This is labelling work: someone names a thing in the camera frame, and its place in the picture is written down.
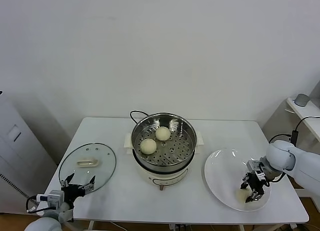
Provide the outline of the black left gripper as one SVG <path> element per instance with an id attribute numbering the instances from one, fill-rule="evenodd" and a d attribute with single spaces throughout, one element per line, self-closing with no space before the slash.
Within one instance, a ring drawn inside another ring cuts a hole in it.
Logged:
<path id="1" fill-rule="evenodd" d="M 74 202 L 79 197 L 85 196 L 85 191 L 93 191 L 95 188 L 95 179 L 94 175 L 87 184 L 69 184 L 74 177 L 74 173 L 68 175 L 65 179 L 60 181 L 61 190 L 64 192 L 64 202 L 67 203 L 70 207 L 74 206 Z"/>

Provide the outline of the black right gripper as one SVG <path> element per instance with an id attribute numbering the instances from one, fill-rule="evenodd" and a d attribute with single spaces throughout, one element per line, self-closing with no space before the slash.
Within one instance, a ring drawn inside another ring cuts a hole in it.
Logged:
<path id="1" fill-rule="evenodd" d="M 242 179 L 240 189 L 243 190 L 250 186 L 252 190 L 251 194 L 246 198 L 246 203 L 258 201 L 263 196 L 265 193 L 265 183 L 266 180 L 264 178 L 260 180 L 256 174 L 248 172 L 245 175 L 245 177 Z"/>

